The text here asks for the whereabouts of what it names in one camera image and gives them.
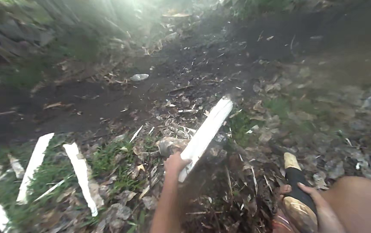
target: vegetation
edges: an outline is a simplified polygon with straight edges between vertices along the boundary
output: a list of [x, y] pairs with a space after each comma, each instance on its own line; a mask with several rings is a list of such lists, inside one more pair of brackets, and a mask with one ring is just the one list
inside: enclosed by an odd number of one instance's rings
[[260, 13], [292, 11], [303, 0], [240, 0], [235, 6], [235, 15], [250, 19]]

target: leaf litter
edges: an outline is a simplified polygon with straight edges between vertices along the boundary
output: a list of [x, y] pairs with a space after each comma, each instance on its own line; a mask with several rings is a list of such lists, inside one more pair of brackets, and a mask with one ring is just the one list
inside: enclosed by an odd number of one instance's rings
[[[170, 17], [188, 16], [173, 14]], [[167, 35], [164, 42], [180, 36], [174, 32]], [[270, 231], [272, 216], [277, 210], [273, 190], [285, 183], [283, 160], [273, 152], [271, 145], [293, 151], [307, 180], [317, 188], [328, 189], [344, 175], [371, 179], [371, 90], [323, 89], [307, 80], [319, 71], [304, 65], [289, 66], [262, 59], [258, 65], [278, 66], [281, 73], [276, 79], [260, 80], [250, 88], [252, 98], [244, 99], [241, 95], [232, 98], [235, 109], [214, 137], [219, 144], [212, 145], [212, 141], [180, 187], [183, 198], [190, 200], [190, 211], [183, 224], [187, 231], [202, 228], [227, 232]], [[78, 144], [82, 153], [76, 153], [77, 160], [87, 164], [86, 170], [88, 165], [92, 169], [92, 176], [88, 176], [88, 172], [84, 175], [88, 192], [86, 188], [81, 191], [77, 181], [63, 182], [64, 189], [56, 188], [60, 190], [54, 196], [58, 209], [51, 210], [49, 215], [63, 212], [63, 220], [53, 220], [47, 214], [46, 221], [51, 221], [49, 230], [122, 232], [130, 226], [139, 229], [137, 225], [149, 225], [162, 189], [163, 160], [173, 150], [187, 146], [220, 99], [216, 95], [196, 95], [199, 92], [191, 87], [187, 83], [169, 92], [174, 96], [168, 106], [165, 100], [156, 102], [150, 110], [152, 121], [137, 125], [131, 141], [126, 137], [133, 130], [125, 128], [112, 131], [113, 137]], [[163, 139], [167, 143], [166, 137], [172, 139], [169, 145], [163, 146]], [[63, 153], [60, 151], [54, 156], [61, 160]], [[19, 178], [17, 161], [10, 161]], [[94, 180], [93, 186], [86, 182], [88, 179]], [[88, 194], [92, 197], [92, 190], [94, 196], [103, 200], [103, 205], [95, 205], [96, 217], [87, 213], [87, 207], [92, 204], [91, 201], [87, 204], [84, 198]]]

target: dark soil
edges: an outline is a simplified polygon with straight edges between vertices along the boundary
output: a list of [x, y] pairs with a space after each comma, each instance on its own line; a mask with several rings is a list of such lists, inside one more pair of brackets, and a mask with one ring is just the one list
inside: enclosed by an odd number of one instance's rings
[[[364, 56], [371, 55], [371, 1], [307, 14], [265, 14], [251, 21], [228, 22], [222, 15], [202, 17], [200, 25], [162, 51], [115, 67], [120, 77], [150, 74], [144, 81], [108, 85], [86, 79], [44, 88], [34, 98], [20, 90], [0, 89], [0, 112], [17, 110], [17, 114], [0, 116], [0, 145], [50, 132], [90, 130], [102, 135], [107, 124], [101, 121], [106, 119], [121, 126], [140, 125], [152, 121], [148, 111], [154, 101], [165, 101], [182, 91], [191, 99], [215, 94], [250, 98], [253, 83], [260, 77], [273, 78], [277, 69], [265, 69], [255, 61], [308, 62], [327, 59], [327, 54], [336, 54], [335, 59], [345, 62], [334, 67], [345, 73], [337, 82], [371, 85], [366, 78], [370, 71], [363, 66]], [[192, 86], [170, 93], [187, 85]], [[56, 102], [73, 105], [43, 110], [45, 104]], [[134, 110], [138, 110], [137, 121], [130, 115]]]

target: hand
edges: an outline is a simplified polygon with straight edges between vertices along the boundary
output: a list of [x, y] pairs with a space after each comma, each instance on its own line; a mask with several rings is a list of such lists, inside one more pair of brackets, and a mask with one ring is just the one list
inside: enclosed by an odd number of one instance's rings
[[191, 159], [183, 160], [180, 152], [175, 152], [173, 155], [164, 161], [165, 172], [178, 176], [180, 172], [191, 162]]
[[316, 205], [318, 212], [318, 228], [320, 233], [345, 233], [344, 227], [328, 202], [319, 192], [304, 184], [298, 183], [299, 188], [309, 194]]

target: bare knee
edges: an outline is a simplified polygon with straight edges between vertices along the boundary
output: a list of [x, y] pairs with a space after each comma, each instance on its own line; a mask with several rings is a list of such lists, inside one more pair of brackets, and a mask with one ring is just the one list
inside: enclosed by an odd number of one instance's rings
[[357, 176], [345, 176], [338, 179], [332, 188], [337, 192], [368, 192], [371, 190], [371, 179]]

